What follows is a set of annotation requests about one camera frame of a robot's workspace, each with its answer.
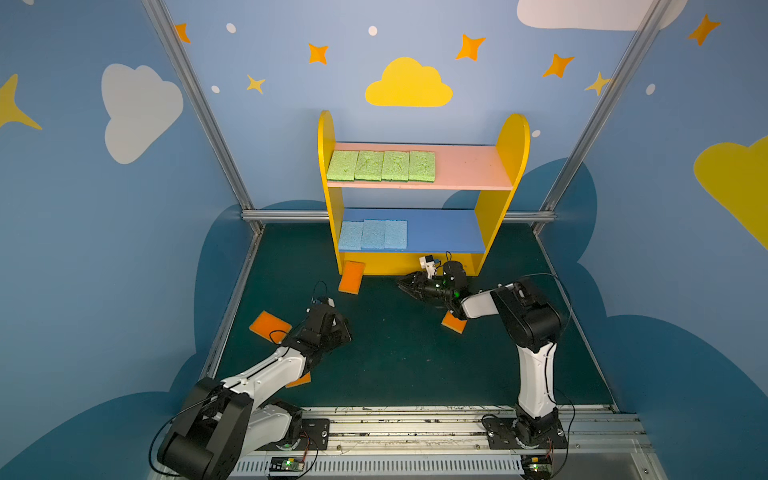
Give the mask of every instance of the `shelf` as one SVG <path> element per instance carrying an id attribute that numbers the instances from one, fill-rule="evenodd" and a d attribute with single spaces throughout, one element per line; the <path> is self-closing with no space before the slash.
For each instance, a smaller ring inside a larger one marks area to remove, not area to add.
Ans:
<path id="1" fill-rule="evenodd" d="M 496 147 L 471 145 L 336 144 L 335 150 L 433 151 L 435 182 L 328 181 L 329 187 L 413 190 L 512 190 Z"/>
<path id="2" fill-rule="evenodd" d="M 344 221 L 406 220 L 408 247 L 405 250 L 339 250 L 381 253 L 485 253 L 474 210 L 430 210 L 416 208 L 346 208 Z"/>

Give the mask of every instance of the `blue sponge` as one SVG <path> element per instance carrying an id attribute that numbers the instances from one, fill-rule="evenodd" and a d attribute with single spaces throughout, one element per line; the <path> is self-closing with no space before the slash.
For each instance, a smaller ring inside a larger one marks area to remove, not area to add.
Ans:
<path id="1" fill-rule="evenodd" d="M 362 228 L 362 248 L 382 250 L 386 235 L 386 220 L 366 220 Z"/>
<path id="2" fill-rule="evenodd" d="M 339 250 L 360 250 L 362 247 L 363 222 L 342 222 Z"/>
<path id="3" fill-rule="evenodd" d="M 385 220 L 384 248 L 405 250 L 408 246 L 408 222 L 406 220 Z"/>

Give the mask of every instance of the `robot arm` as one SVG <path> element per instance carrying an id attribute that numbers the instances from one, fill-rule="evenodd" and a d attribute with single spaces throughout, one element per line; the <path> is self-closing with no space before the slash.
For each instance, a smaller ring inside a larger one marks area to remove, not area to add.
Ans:
<path id="1" fill-rule="evenodd" d="M 520 359 L 515 434 L 525 446 L 539 445 L 559 427 L 552 367 L 565 327 L 560 315 L 526 280 L 468 296 L 461 305 L 468 319 L 496 313 L 502 318 Z"/>
<path id="2" fill-rule="evenodd" d="M 224 479 L 237 460 L 271 442 L 299 441 L 301 409 L 262 404 L 306 375 L 323 355 L 352 340 L 347 320 L 321 299 L 264 361 L 217 382 L 199 381 L 157 451 L 157 460 L 190 480 Z"/>
<path id="3" fill-rule="evenodd" d="M 521 445 L 530 448 L 556 435 L 560 423 L 554 402 L 552 366 L 558 338 L 565 328 L 557 310 L 527 279 L 499 284 L 498 288 L 473 295 L 469 293 L 467 276 L 460 262 L 445 262 L 440 276 L 432 256 L 421 260 L 426 271 L 400 278 L 398 287 L 417 300 L 442 300 L 459 319 L 498 314 L 520 358 L 515 436 Z"/>

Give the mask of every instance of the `wire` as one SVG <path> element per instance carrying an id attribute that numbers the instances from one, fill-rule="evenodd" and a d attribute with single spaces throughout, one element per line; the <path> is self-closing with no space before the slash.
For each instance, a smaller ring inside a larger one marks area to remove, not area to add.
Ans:
<path id="1" fill-rule="evenodd" d="M 306 438 L 308 440 L 308 442 L 306 443 L 306 447 L 307 448 L 310 447 L 310 442 L 315 444 L 315 459 L 312 460 L 312 465 L 310 465 L 309 468 L 305 469 L 304 472 L 301 475 L 299 475 L 298 477 L 293 477 L 293 480 L 299 480 L 299 478 L 302 478 L 304 475 L 310 473 L 310 470 L 312 470 L 312 468 L 317 463 L 317 455 L 320 453 L 320 447 L 317 446 L 317 443 L 314 440 L 312 440 L 312 438 L 309 435 L 307 435 Z"/>
<path id="2" fill-rule="evenodd" d="M 565 320 L 565 324 L 567 325 L 568 322 L 571 321 L 574 315 L 574 307 L 573 303 L 571 302 L 571 294 L 568 293 L 568 289 L 565 288 L 565 285 L 560 281 L 560 278 L 558 278 L 557 275 L 549 272 L 542 272 L 542 273 L 529 273 L 528 275 L 521 275 L 519 278 L 526 278 L 529 276 L 539 276 L 539 275 L 549 275 L 552 278 L 554 278 L 554 281 L 558 283 L 558 286 L 563 290 L 565 293 L 565 301 L 568 304 L 568 318 Z"/>
<path id="3" fill-rule="evenodd" d="M 568 423 L 568 433 L 565 436 L 565 458 L 563 458 L 563 465 L 560 465 L 560 468 L 558 468 L 558 470 L 552 474 L 550 480 L 552 480 L 555 476 L 557 476 L 558 473 L 562 471 L 563 467 L 565 467 L 565 463 L 568 461 L 568 450 L 571 448 L 571 425 L 574 424 L 574 419 L 576 418 L 576 406 L 574 405 L 573 401 L 571 401 L 571 399 L 569 399 L 562 390 L 558 388 L 555 388 L 555 390 L 557 390 L 560 395 L 564 396 L 565 399 L 568 400 L 568 403 L 571 404 L 571 408 L 573 409 L 574 413 L 571 417 L 571 421 Z"/>
<path id="4" fill-rule="evenodd" d="M 218 396 L 219 396 L 219 394 L 217 393 L 217 394 L 216 394 L 215 396 L 213 396 L 213 397 L 206 397 L 206 398 L 204 398 L 204 399 L 200 400 L 199 402 L 195 402 L 195 403 L 193 403 L 192 405 L 188 406 L 187 408 L 185 408 L 185 409 L 184 409 L 184 410 L 182 410 L 181 412 L 178 412 L 176 415 L 174 415 L 174 416 L 170 417 L 170 418 L 167 420 L 167 422 L 165 422 L 165 423 L 163 424 L 163 426 L 161 426 L 161 427 L 160 427 L 160 429 L 159 429 L 159 430 L 157 430 L 157 433 L 155 433 L 155 434 L 154 434 L 154 437 L 152 438 L 152 442 L 149 444 L 149 453 L 147 454 L 147 459 L 149 460 L 149 467 L 150 467 L 150 468 L 152 468 L 152 470 L 153 470 L 155 473 L 159 473 L 160 475 L 165 475 L 165 476 L 167 476 L 167 477 L 181 477 L 181 475 L 179 475 L 179 474 L 177 474 L 177 473 L 166 473 L 166 472 L 161 472 L 160 470 L 158 470 L 157 468 L 155 468 L 155 466 L 154 466 L 154 463 L 152 462 L 152 448 L 154 448 L 154 443 L 157 441 L 157 437 L 159 437 L 159 436 L 160 436 L 160 432 L 162 432 L 162 431 L 163 431 L 163 429 L 165 429 L 166 425 L 168 425 L 169 423 L 173 422 L 173 421 L 174 421 L 174 420 L 175 420 L 175 419 L 176 419 L 176 418 L 177 418 L 179 415 L 181 415 L 182 413 L 185 413 L 186 411 L 188 411 L 188 410 L 190 410 L 190 409 L 193 409 L 194 407 L 196 407 L 196 406 L 200 405 L 201 403 L 204 403 L 204 402 L 206 402 L 207 400 L 210 400 L 210 401 L 212 402 L 212 401 L 213 401 L 213 400 L 214 400 L 216 397 L 218 397 Z"/>
<path id="5" fill-rule="evenodd" d="M 279 344 L 280 344 L 280 342 L 282 342 L 282 340 L 280 340 L 279 342 L 275 342 L 275 339 L 274 339 L 274 338 L 272 338 L 272 334 L 273 334 L 273 333 L 278 333 L 278 332 L 280 332 L 280 333 L 285 333 L 286 335 L 288 335 L 288 332 L 286 332 L 285 330 L 272 330 L 272 331 L 270 332 L 270 334 L 269 334 L 270 342 L 272 342 L 272 343 L 274 343 L 274 344 L 276 344 L 276 345 L 279 345 Z"/>
<path id="6" fill-rule="evenodd" d="M 440 264 L 435 267 L 435 273 L 437 273 L 438 270 L 440 270 L 442 267 L 444 267 L 446 263 L 450 262 L 451 258 L 453 258 L 453 254 L 446 250 L 446 252 L 445 252 L 445 262 L 442 262 L 441 260 L 438 260 L 438 262 L 440 262 Z"/>
<path id="7" fill-rule="evenodd" d="M 552 395 L 549 392 L 549 379 L 547 378 L 547 366 L 549 364 L 549 353 L 552 351 L 555 345 L 556 345 L 555 343 L 552 343 L 552 346 L 549 347 L 549 350 L 547 350 L 547 353 L 544 355 L 544 388 L 546 389 L 547 397 L 550 399 L 550 401 L 555 405 L 557 405 L 558 403 L 552 398 Z"/>
<path id="8" fill-rule="evenodd" d="M 317 282 L 315 283 L 315 286 L 312 287 L 312 298 L 310 298 L 310 305 L 315 303 L 315 290 L 317 290 L 317 286 L 320 285 L 321 283 L 323 284 L 323 287 L 325 287 L 325 291 L 326 291 L 325 296 L 328 296 L 328 284 L 323 282 L 322 280 L 317 280 Z"/>

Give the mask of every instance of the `cable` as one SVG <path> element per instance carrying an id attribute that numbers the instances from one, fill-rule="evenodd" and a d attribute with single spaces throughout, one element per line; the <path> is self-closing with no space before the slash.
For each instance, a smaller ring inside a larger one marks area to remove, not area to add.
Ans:
<path id="1" fill-rule="evenodd" d="M 528 275 L 521 275 L 519 278 L 526 278 L 529 276 L 539 276 L 539 275 L 549 275 L 552 278 L 554 278 L 554 281 L 558 283 L 558 286 L 562 288 L 563 292 L 565 293 L 565 301 L 568 303 L 568 318 L 565 320 L 565 324 L 567 325 L 568 322 L 571 321 L 571 318 L 573 318 L 574 315 L 574 307 L 573 303 L 571 302 L 571 294 L 568 293 L 568 289 L 565 288 L 565 285 L 560 281 L 560 278 L 558 278 L 557 275 L 554 275 L 553 273 L 549 272 L 542 272 L 542 273 L 529 273 Z"/>
<path id="2" fill-rule="evenodd" d="M 565 441 L 566 441 L 565 458 L 563 458 L 563 465 L 560 465 L 560 468 L 558 468 L 558 470 L 552 474 L 552 476 L 550 477 L 550 480 L 552 480 L 555 476 L 557 476 L 558 473 L 562 471 L 563 467 L 565 467 L 565 463 L 568 461 L 568 450 L 571 448 L 571 425 L 574 424 L 574 419 L 576 418 L 576 406 L 574 405 L 573 401 L 571 401 L 571 399 L 569 399 L 568 396 L 565 395 L 563 391 L 560 390 L 559 388 L 555 388 L 555 390 L 557 390 L 560 393 L 560 395 L 564 396 L 565 399 L 568 400 L 568 403 L 571 404 L 571 408 L 573 409 L 574 413 L 573 413 L 573 416 L 571 417 L 571 421 L 568 423 L 568 433 L 566 434 L 566 437 L 565 437 Z"/>
<path id="3" fill-rule="evenodd" d="M 495 432 L 495 431 L 494 431 L 494 430 L 493 430 L 493 429 L 490 427 L 490 425 L 487 425 L 487 424 L 485 423 L 485 419 L 497 419 L 497 420 L 498 420 L 498 417 L 497 417 L 496 415 L 492 414 L 492 413 L 486 413 L 485 415 L 483 415 L 482 417 L 480 417 L 480 423 L 482 424 L 482 427 L 485 429 L 485 431 L 486 431 L 486 432 L 493 432 L 493 433 L 495 433 L 495 434 L 498 434 L 498 432 Z"/>
<path id="4" fill-rule="evenodd" d="M 448 252 L 446 250 L 446 252 L 445 252 L 445 262 L 442 262 L 442 261 L 438 260 L 440 262 L 440 264 L 435 267 L 435 273 L 437 273 L 437 271 L 440 270 L 441 267 L 445 266 L 446 263 L 450 262 L 451 258 L 453 258 L 453 253 Z"/>
<path id="5" fill-rule="evenodd" d="M 549 364 L 549 353 L 552 351 L 555 345 L 557 344 L 552 343 L 552 346 L 549 347 L 549 350 L 547 350 L 546 355 L 544 355 L 544 388 L 546 388 L 547 397 L 550 399 L 550 401 L 555 405 L 557 405 L 558 403 L 552 398 L 552 395 L 549 393 L 549 379 L 547 378 L 547 365 Z"/>
<path id="6" fill-rule="evenodd" d="M 274 339 L 274 338 L 272 338 L 272 334 L 273 334 L 273 333 L 277 333 L 277 332 L 280 332 L 280 333 L 285 333 L 286 335 L 288 335 L 288 332 L 286 332 L 285 330 L 272 330 L 272 331 L 270 332 L 270 334 L 268 335 L 268 337 L 270 338 L 270 342 L 274 343 L 275 345 L 279 345 L 279 344 L 280 344 L 280 342 L 282 342 L 282 340 L 280 340 L 279 342 L 275 342 L 275 339 Z"/>
<path id="7" fill-rule="evenodd" d="M 326 291 L 325 296 L 328 296 L 328 284 L 323 282 L 322 280 L 317 280 L 317 282 L 315 282 L 315 286 L 312 287 L 312 298 L 310 298 L 310 305 L 315 303 L 315 290 L 317 290 L 317 286 L 320 285 L 321 283 L 323 284 L 323 287 L 325 287 L 325 291 Z"/>
<path id="8" fill-rule="evenodd" d="M 174 420 L 175 420 L 175 419 L 176 419 L 176 418 L 177 418 L 179 415 L 181 415 L 182 413 L 184 413 L 184 412 L 186 412 L 186 411 L 188 411 L 188 410 L 190 410 L 190 409 L 193 409 L 194 407 L 196 407 L 196 406 L 200 405 L 200 404 L 201 404 L 201 403 L 203 403 L 203 402 L 206 402 L 207 400 L 210 400 L 210 401 L 212 402 L 212 401 L 213 401 L 213 400 L 214 400 L 216 397 L 218 397 L 218 396 L 219 396 L 219 394 L 217 393 L 217 394 L 216 394 L 215 396 L 213 396 L 213 397 L 206 397 L 206 398 L 204 398 L 204 399 L 200 400 L 199 402 L 195 402 L 195 403 L 193 403 L 192 405 L 188 406 L 187 408 L 185 408 L 185 409 L 184 409 L 184 410 L 182 410 L 181 412 L 178 412 L 176 415 L 174 415 L 174 416 L 170 417 L 170 418 L 168 419 L 168 421 L 167 421 L 167 422 L 165 422 L 165 423 L 163 424 L 163 426 L 161 426 L 161 427 L 160 427 L 160 430 L 157 430 L 157 433 L 155 433 L 155 434 L 154 434 L 154 437 L 152 438 L 152 442 L 149 444 L 149 453 L 147 454 L 147 459 L 149 460 L 149 467 L 150 467 L 150 468 L 152 468 L 152 470 L 153 470 L 155 473 L 159 473 L 160 475 L 165 475 L 165 476 L 167 476 L 167 477 L 181 477 L 181 475 L 179 475 L 179 474 L 177 474 L 177 473 L 166 473 L 166 472 L 161 472 L 160 470 L 158 470 L 157 468 L 155 468 L 155 467 L 154 467 L 154 463 L 152 463 L 152 448 L 154 448 L 154 443 L 157 441 L 157 437 L 158 437 L 158 436 L 160 436 L 160 432 L 162 432 L 162 431 L 163 431 L 163 429 L 166 427 L 166 425 L 168 425 L 169 423 L 173 422 L 173 421 L 174 421 Z"/>

